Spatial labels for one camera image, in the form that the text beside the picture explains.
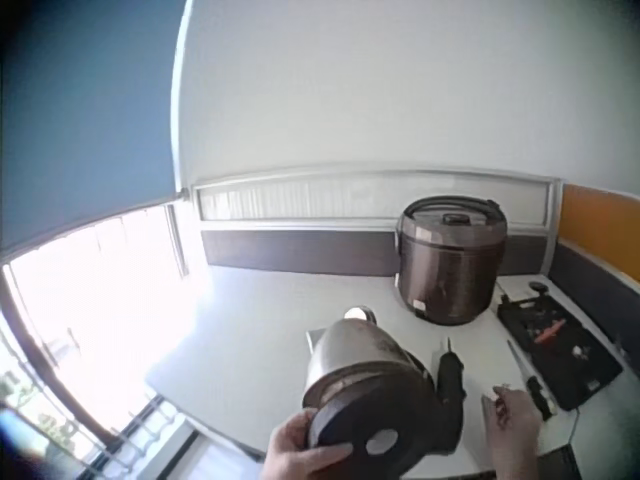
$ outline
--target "countertop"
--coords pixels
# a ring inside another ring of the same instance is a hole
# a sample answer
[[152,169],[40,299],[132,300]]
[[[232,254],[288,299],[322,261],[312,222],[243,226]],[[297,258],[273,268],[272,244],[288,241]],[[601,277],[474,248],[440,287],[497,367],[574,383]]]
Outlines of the countertop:
[[[534,294],[527,287],[533,279],[547,283],[552,295],[572,313],[577,311],[576,316],[583,323],[595,328],[545,277],[501,277],[499,284],[514,298],[526,297]],[[407,311],[393,279],[381,277],[209,267],[199,288],[201,295],[191,334],[147,377],[152,388],[187,415],[249,449],[264,452],[272,429],[301,408],[310,358],[306,331],[329,326],[352,306],[367,305],[375,312],[378,325],[416,355],[433,375],[448,337],[465,365],[468,396],[458,449],[449,456],[425,457],[406,478],[442,478],[492,468],[484,440],[480,397],[489,394],[493,385],[524,385],[507,347],[508,333],[491,309],[467,325],[433,325]],[[581,448],[588,451],[591,444],[586,438],[592,429],[582,426],[585,417],[599,417],[600,412],[611,410],[608,418],[614,416],[619,423],[616,412],[620,405],[609,396],[627,399],[633,390],[635,398],[639,398],[638,381],[629,375],[632,376],[625,369],[621,375],[624,378],[614,382],[619,387],[610,385],[581,407],[580,420],[575,410],[560,411],[549,420],[540,435],[539,453],[568,444],[574,435]],[[622,393],[611,394],[616,390]],[[631,413],[624,415],[626,436],[619,438],[614,431],[614,443],[624,443],[629,435],[640,431],[629,426]],[[594,461],[593,456],[577,460],[581,471],[583,466],[591,468]],[[597,478],[584,473],[583,477]]]

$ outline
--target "electric kettle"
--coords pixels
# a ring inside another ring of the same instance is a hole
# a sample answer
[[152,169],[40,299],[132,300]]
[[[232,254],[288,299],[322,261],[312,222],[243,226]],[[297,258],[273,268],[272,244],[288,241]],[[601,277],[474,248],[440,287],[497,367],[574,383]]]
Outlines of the electric kettle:
[[458,356],[448,351],[441,357],[434,384],[422,363],[377,326],[371,310],[357,307],[346,317],[318,341],[303,398],[304,407],[318,409],[310,448],[354,446],[322,477],[398,478],[426,454],[452,453],[465,398]]

